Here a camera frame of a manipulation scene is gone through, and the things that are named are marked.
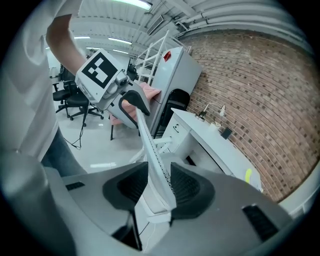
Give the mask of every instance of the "red brick wall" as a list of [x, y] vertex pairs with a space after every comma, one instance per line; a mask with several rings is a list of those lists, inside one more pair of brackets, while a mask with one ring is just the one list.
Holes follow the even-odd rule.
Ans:
[[[208, 108], [229, 127], [230, 140], [259, 171], [264, 193], [288, 196], [320, 156], [320, 80], [312, 59], [282, 39], [243, 30], [194, 35], [182, 41], [203, 72], [188, 111]], [[218, 110], [225, 105], [225, 116]]]

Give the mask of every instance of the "robotic arm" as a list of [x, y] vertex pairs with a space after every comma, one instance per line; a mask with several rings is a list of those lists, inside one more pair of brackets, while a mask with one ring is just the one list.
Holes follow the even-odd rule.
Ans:
[[150, 115], [150, 107], [142, 88], [124, 73], [121, 64], [103, 49], [97, 51], [78, 70], [75, 82], [99, 110], [107, 110], [130, 128], [137, 122], [122, 108], [123, 100]]

